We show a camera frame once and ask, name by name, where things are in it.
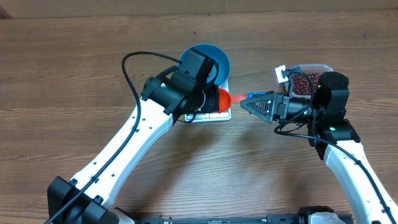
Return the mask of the red beans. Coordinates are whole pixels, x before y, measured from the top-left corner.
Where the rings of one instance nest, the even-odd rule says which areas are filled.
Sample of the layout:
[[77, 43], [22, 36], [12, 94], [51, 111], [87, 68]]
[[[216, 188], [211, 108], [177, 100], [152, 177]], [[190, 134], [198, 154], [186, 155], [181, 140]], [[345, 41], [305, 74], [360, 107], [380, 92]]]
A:
[[[318, 88], [318, 82], [320, 79], [320, 73], [309, 73], [308, 77], [313, 85], [313, 93], [316, 92]], [[292, 77], [293, 79], [293, 93], [299, 96], [310, 96], [311, 89], [308, 80], [304, 75], [296, 75]]]

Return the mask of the orange scoop with blue handle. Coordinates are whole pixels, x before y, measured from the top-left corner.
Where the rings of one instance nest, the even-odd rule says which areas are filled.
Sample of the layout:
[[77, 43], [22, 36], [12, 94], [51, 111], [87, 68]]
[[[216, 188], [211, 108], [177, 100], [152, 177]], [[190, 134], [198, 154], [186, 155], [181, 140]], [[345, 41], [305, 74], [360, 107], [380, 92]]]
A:
[[219, 110], [218, 113], [228, 111], [233, 103], [240, 103], [243, 100], [254, 98], [255, 96], [266, 95], [266, 92], [252, 92], [242, 95], [230, 95], [225, 89], [219, 88]]

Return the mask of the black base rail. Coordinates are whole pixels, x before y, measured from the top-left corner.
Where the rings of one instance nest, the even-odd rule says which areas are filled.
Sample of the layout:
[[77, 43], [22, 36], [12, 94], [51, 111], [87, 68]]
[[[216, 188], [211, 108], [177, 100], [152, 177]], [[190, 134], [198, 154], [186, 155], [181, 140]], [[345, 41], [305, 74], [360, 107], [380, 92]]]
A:
[[322, 211], [319, 213], [320, 217], [314, 218], [310, 221], [310, 214], [308, 207], [300, 208], [297, 214], [270, 214], [265, 217], [233, 217], [233, 218], [183, 218], [183, 219], [173, 219], [172, 217], [167, 217], [166, 219], [159, 215], [155, 218], [141, 218], [136, 219], [131, 214], [115, 207], [115, 210], [123, 213], [128, 218], [131, 218], [134, 223], [143, 224], [304, 224], [304, 223], [349, 223], [353, 224], [353, 217], [350, 214], [337, 215], [329, 207], [316, 207], [320, 208]]

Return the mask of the white kitchen scale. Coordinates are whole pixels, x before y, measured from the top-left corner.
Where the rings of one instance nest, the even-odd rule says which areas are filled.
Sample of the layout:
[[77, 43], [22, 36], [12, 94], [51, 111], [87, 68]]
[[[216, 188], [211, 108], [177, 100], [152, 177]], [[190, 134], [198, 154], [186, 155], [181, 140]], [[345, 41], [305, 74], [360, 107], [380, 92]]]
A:
[[[229, 83], [228, 79], [221, 85], [222, 89], [229, 92]], [[185, 114], [183, 117], [183, 121], [188, 122], [193, 118], [192, 114]], [[195, 119], [192, 123], [209, 123], [209, 122], [222, 122], [222, 121], [229, 121], [231, 119], [231, 109], [223, 113], [198, 113], [195, 116]]]

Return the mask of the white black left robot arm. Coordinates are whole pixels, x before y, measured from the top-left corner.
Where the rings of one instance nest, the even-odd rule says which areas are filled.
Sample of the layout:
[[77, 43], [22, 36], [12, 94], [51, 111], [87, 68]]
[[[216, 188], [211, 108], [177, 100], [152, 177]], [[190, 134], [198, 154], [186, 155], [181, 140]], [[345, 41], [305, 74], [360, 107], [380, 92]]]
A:
[[69, 181], [56, 177], [47, 189], [47, 223], [134, 223], [113, 208], [121, 187], [147, 150], [183, 114], [217, 111], [218, 85], [209, 75], [218, 62], [192, 47], [183, 60], [132, 90], [136, 107], [105, 148]]

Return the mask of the clear plastic container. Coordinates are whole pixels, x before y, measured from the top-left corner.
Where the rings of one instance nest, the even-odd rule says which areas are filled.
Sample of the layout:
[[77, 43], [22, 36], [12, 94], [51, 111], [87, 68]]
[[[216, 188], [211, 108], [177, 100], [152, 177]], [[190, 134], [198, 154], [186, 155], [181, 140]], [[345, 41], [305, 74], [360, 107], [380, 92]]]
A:
[[[303, 71], [306, 74], [309, 74], [309, 73], [320, 73], [320, 74], [322, 74], [322, 73], [325, 73], [325, 72], [332, 72], [333, 71], [333, 69], [329, 65], [319, 64], [319, 63], [318, 64], [316, 64], [316, 63], [313, 63], [313, 64], [301, 64], [301, 65], [299, 65], [299, 67], [300, 67], [301, 71]], [[310, 96], [299, 96], [299, 95], [294, 94], [293, 93], [293, 83], [291, 84], [290, 87], [292, 88], [292, 96], [293, 97], [310, 99], [311, 95]]]

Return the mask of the teal bowl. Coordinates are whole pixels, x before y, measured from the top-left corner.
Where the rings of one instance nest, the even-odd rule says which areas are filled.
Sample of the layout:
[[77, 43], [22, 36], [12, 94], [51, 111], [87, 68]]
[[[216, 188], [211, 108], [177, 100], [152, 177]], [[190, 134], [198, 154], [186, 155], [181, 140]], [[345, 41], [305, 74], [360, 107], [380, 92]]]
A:
[[231, 63], [224, 50], [211, 44], [196, 44], [192, 46], [192, 48], [197, 49], [212, 59], [215, 59], [219, 65], [219, 72], [217, 79], [215, 80], [215, 84], [228, 91], [228, 77], [231, 73]]

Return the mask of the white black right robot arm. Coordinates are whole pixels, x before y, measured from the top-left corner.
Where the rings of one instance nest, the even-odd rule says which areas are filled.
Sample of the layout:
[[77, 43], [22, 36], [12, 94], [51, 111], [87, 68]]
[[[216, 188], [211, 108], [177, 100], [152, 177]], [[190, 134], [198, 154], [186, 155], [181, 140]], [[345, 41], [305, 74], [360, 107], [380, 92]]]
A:
[[320, 75], [310, 86], [310, 98], [292, 94], [255, 93], [240, 102], [249, 113], [272, 123], [281, 136], [308, 139], [339, 180], [358, 223], [397, 223], [391, 199], [364, 153], [361, 139], [345, 118], [348, 77], [338, 72]]

